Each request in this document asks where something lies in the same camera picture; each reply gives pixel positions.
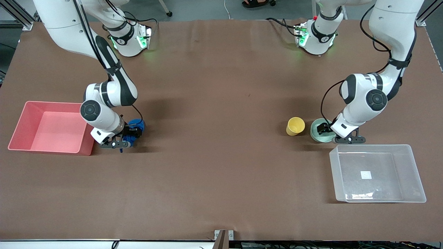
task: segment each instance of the metal frame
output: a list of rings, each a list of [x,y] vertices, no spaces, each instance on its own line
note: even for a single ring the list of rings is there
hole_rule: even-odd
[[[37,12],[32,16],[15,0],[0,0],[0,6],[16,19],[16,21],[0,20],[0,27],[17,28],[23,26],[24,31],[29,31],[34,22],[39,21]]]
[[[169,11],[169,9],[166,7],[165,2],[163,2],[163,0],[159,0],[159,2],[160,2],[160,4],[162,5],[163,9],[165,10],[166,15],[169,16],[169,17],[171,17],[171,16],[172,16],[172,12]]]
[[[218,235],[220,234],[220,231],[222,231],[222,230],[214,230],[214,240],[217,240]],[[229,240],[233,241],[234,240],[234,230],[227,230],[227,232],[228,232],[227,236],[228,236]]]
[[[443,4],[443,0],[435,0],[431,5],[429,5],[417,18],[416,18],[416,25],[417,27],[425,27],[426,22],[425,20],[430,16],[438,7],[440,7]]]
[[[315,0],[311,0],[312,3],[312,17],[317,15],[317,3]]]

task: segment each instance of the table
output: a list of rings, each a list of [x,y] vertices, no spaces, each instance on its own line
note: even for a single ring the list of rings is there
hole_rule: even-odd
[[[427,202],[348,204],[335,200],[335,145],[308,129],[289,137],[285,125],[298,116],[309,127],[330,85],[385,64],[357,21],[343,21],[322,56],[268,21],[160,23],[155,50],[121,58],[148,131],[124,153],[96,146],[85,157],[7,150],[26,101],[81,102],[106,79],[97,61],[57,47],[35,23],[0,89],[0,238],[206,239],[232,229],[238,240],[439,241],[443,75],[426,30],[417,32],[399,94],[360,133],[369,144],[411,145]],[[325,103],[329,118],[345,106],[338,89]]]

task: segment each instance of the light green bowl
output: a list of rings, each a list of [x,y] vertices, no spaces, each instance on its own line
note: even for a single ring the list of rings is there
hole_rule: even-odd
[[[317,127],[324,122],[326,122],[324,118],[319,118],[311,124],[311,131],[310,131],[311,137],[312,137],[312,139],[314,139],[316,142],[319,142],[319,143],[329,143],[336,136],[334,132],[332,132],[332,133],[328,132],[328,133],[323,133],[323,134],[319,135],[319,132],[317,132]]]

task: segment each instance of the clear plastic bin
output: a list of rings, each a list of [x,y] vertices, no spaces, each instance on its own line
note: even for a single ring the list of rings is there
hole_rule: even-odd
[[[341,144],[329,158],[338,201],[426,202],[407,144]]]

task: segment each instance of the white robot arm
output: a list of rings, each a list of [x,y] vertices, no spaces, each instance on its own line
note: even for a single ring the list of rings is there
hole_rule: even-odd
[[[412,57],[416,40],[414,22],[424,0],[378,0],[369,19],[377,39],[391,45],[392,56],[380,73],[352,74],[340,86],[347,106],[335,118],[331,129],[346,138],[365,122],[380,114],[397,94],[404,70]]]
[[[113,2],[120,5],[128,0]],[[107,81],[88,85],[83,96],[80,113],[94,127],[92,137],[104,148],[118,148],[115,143],[108,145],[117,134],[132,132],[140,136],[140,130],[128,128],[111,110],[116,106],[132,105],[138,97],[137,89],[107,41],[90,29],[83,6],[107,27],[113,41],[117,41],[114,45],[124,56],[135,56],[147,47],[146,39],[150,33],[146,26],[129,23],[121,10],[117,9],[118,15],[103,0],[83,0],[83,6],[77,0],[34,0],[34,3],[46,30],[58,46],[96,58],[108,74]],[[131,144],[125,142],[120,147],[129,146]]]
[[[310,54],[324,54],[336,36],[338,26],[343,20],[344,5],[361,5],[372,0],[315,0],[320,7],[316,19],[301,24],[296,38],[298,46]]]
[[[378,0],[373,8],[369,19],[369,28],[378,40],[391,46],[391,57],[388,59],[386,69],[378,73],[351,74],[340,85],[340,95],[347,106],[334,119],[330,129],[324,132],[335,132],[339,137],[336,142],[348,143],[354,138],[351,133],[380,114],[398,92],[402,83],[405,68],[408,66],[412,49],[416,40],[414,22],[418,11],[424,0]],[[335,29],[341,21],[342,4],[363,4],[368,1],[352,0],[318,0],[321,14],[311,25],[305,25],[308,32],[307,38],[300,38],[299,43],[307,52],[311,54],[322,54],[326,52],[334,38]],[[335,19],[327,20],[336,11]],[[321,30],[323,34],[330,38],[325,43],[321,42],[321,36],[315,30]]]

